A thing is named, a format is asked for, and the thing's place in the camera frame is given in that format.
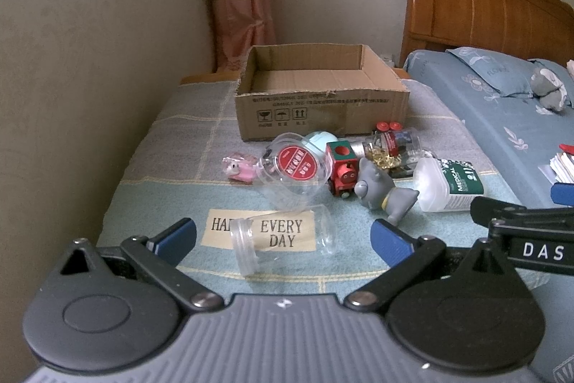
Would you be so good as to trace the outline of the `open cardboard box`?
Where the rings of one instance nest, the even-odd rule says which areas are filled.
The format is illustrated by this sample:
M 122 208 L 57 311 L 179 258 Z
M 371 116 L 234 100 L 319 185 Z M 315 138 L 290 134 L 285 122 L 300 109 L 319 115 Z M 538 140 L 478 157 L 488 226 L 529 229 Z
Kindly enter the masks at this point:
M 410 91 L 370 47 L 287 44 L 251 48 L 235 91 L 243 141 L 284 132 L 369 134 L 406 122 Z

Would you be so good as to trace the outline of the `grey shark figurine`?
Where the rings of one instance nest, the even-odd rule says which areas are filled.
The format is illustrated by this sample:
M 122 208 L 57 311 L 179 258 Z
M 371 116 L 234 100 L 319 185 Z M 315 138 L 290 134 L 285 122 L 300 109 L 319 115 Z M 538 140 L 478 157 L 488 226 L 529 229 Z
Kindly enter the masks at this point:
M 390 175 L 368 158 L 359 160 L 358 180 L 354 192 L 369 210 L 382 210 L 391 225 L 399 225 L 417 203 L 419 191 L 398 188 Z

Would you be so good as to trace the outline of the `blue floral bed sheet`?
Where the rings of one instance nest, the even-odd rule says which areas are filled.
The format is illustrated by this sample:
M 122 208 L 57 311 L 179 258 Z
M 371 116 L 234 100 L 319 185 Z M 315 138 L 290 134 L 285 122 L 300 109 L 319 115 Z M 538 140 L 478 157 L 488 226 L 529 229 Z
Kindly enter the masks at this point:
M 573 142 L 573 106 L 544 109 L 532 95 L 502 96 L 468 65 L 446 52 L 418 50 L 406 59 L 410 76 L 432 88 L 465 122 L 519 202 L 552 208 L 548 168 L 560 144 Z M 533 361 L 547 382 L 573 379 L 573 279 L 524 270 L 547 319 L 546 335 Z

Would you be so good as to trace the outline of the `red wooden toy train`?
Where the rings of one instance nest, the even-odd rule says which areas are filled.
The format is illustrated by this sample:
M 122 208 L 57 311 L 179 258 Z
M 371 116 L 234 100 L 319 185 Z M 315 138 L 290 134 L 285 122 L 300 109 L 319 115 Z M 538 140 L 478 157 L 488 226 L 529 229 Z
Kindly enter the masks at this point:
M 347 140 L 329 142 L 326 146 L 326 161 L 331 165 L 328 179 L 331 194 L 349 198 L 358 180 L 359 158 Z

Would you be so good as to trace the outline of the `wooden bed headboard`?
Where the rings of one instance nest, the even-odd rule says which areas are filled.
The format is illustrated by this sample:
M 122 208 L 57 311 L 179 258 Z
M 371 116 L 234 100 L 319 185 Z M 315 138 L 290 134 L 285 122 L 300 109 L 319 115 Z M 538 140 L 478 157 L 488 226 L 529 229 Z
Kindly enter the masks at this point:
M 400 58 L 459 47 L 565 64 L 573 9 L 561 0 L 407 0 Z

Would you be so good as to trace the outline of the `white green medical container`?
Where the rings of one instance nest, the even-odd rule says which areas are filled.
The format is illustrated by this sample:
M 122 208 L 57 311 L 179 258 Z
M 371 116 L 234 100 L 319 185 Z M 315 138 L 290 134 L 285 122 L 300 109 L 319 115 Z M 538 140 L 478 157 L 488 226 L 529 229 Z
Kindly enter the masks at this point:
M 414 168 L 417 202 L 423 212 L 468 211 L 485 194 L 479 173 L 469 161 L 421 158 Z

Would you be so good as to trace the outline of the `blue floral pillow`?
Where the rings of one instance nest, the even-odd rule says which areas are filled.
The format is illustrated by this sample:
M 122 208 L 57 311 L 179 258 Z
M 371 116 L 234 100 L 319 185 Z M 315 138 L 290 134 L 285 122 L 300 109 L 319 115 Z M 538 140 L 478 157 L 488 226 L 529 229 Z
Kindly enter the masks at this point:
M 552 60 L 520 59 L 502 52 L 482 48 L 450 48 L 448 53 L 468 65 L 502 96 L 533 95 L 530 78 L 542 68 L 550 70 L 562 82 L 566 94 L 564 104 L 573 106 L 573 78 L 564 66 Z

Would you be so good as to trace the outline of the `light blue earbud case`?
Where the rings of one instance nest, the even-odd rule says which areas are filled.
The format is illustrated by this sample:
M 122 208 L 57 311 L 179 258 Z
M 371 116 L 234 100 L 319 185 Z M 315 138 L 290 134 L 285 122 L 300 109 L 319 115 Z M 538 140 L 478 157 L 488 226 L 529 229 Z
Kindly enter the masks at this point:
M 336 142 L 339 140 L 336 135 L 333 135 L 328 131 L 313 131 L 306 135 L 305 139 L 306 148 L 316 149 L 317 151 L 321 151 L 321 153 L 326 151 L 328 143 Z

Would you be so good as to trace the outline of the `capsule bottle with silver cap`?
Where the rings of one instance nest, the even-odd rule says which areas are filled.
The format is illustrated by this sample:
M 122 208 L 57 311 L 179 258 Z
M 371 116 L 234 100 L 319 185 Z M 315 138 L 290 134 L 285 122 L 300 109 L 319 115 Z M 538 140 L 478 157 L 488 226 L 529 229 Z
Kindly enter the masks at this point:
M 412 166 L 424 156 L 418 132 L 410 127 L 377 130 L 350 145 L 358 158 L 366 158 L 382 170 Z

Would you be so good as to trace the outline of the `grey plush toy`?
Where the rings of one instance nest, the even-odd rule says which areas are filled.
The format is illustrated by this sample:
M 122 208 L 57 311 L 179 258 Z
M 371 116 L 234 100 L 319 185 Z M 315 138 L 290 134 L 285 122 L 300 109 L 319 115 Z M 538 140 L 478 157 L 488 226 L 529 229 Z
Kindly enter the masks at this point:
M 550 69 L 537 68 L 530 78 L 530 87 L 544 109 L 555 113 L 563 111 L 568 93 L 563 81 Z

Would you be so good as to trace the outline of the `tall clear plastic jar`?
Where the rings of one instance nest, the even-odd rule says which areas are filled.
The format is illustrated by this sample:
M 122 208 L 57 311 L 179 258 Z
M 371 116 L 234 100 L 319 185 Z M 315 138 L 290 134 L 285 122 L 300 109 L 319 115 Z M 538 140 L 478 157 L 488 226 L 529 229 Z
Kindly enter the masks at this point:
M 299 261 L 335 253 L 338 228 L 320 204 L 233 219 L 230 235 L 239 273 L 248 277 L 275 274 Z

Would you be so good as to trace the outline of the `clear jar with red label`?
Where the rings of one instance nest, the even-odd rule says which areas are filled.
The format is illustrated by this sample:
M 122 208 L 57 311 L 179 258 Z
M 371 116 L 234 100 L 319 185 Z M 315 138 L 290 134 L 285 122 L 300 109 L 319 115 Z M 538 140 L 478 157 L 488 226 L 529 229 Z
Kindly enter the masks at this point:
M 278 135 L 265 147 L 256 170 L 262 194 L 279 210 L 312 205 L 332 171 L 330 158 L 293 132 Z

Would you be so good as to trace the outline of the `pink pig keychain toy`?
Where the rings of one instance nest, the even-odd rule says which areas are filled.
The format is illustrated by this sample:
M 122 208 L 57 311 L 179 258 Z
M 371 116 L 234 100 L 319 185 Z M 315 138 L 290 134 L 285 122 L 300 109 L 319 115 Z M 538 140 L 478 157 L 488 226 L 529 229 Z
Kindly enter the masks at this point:
M 253 155 L 231 154 L 222 159 L 225 175 L 235 181 L 252 184 L 257 178 L 258 159 Z

